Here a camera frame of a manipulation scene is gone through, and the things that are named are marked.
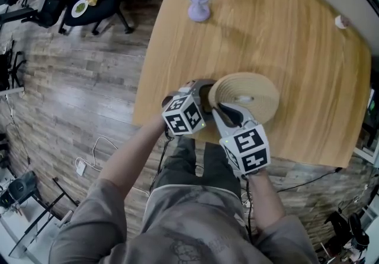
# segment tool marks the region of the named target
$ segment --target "white cable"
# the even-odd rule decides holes
[[[95,142],[95,145],[94,145],[94,148],[92,148],[92,157],[94,158],[94,162],[93,162],[93,163],[90,163],[90,162],[86,161],[85,159],[83,159],[82,157],[77,157],[76,160],[75,160],[75,167],[76,167],[76,168],[78,168],[78,160],[82,160],[82,162],[85,163],[85,164],[87,164],[90,168],[93,168],[93,169],[97,170],[98,172],[101,171],[101,169],[98,169],[98,168],[95,167],[95,166],[96,166],[95,149],[96,149],[97,143],[99,142],[100,139],[104,139],[104,140],[108,141],[109,143],[112,144],[112,146],[113,146],[115,149],[118,149],[117,146],[116,146],[115,144],[113,144],[111,141],[109,141],[109,139],[100,136],[100,137],[97,138],[97,140],[96,140],[96,142]],[[150,196],[148,192],[146,192],[146,191],[144,191],[144,190],[142,190],[142,189],[140,189],[140,188],[138,188],[138,187],[134,187],[134,186],[132,186],[132,188],[134,188],[134,189],[136,189],[136,190],[138,190],[138,191],[140,191],[140,192],[143,192],[144,194],[147,195],[147,197]]]

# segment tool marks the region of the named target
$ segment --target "gray pants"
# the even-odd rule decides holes
[[[182,136],[172,156],[166,159],[153,188],[167,184],[204,185],[223,188],[241,197],[240,182],[234,176],[225,151],[220,145],[206,143],[203,176],[198,177],[195,170],[195,140]]]

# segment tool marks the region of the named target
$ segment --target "wooden table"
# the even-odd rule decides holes
[[[189,0],[163,0],[143,66],[133,122],[160,111],[169,91],[196,78],[256,72],[280,91],[265,124],[271,154],[346,167],[369,96],[371,55],[323,0],[212,0],[204,23],[187,16]],[[218,142],[215,126],[197,134]]]

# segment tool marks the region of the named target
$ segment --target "equipment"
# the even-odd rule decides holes
[[[163,106],[171,100],[162,116],[174,135],[196,133],[206,126],[206,121],[212,119],[211,109],[207,111],[205,101],[215,82],[211,79],[193,80],[163,100]]]
[[[222,103],[212,109],[212,114],[221,135],[220,145],[236,176],[256,172],[271,163],[265,130],[248,109]]]

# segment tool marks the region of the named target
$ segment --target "gray t-shirt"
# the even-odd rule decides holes
[[[124,200],[97,180],[57,236],[49,262],[61,263],[318,263],[297,217],[284,217],[249,241],[243,208],[232,192],[166,185],[151,194],[141,234],[126,241]]]

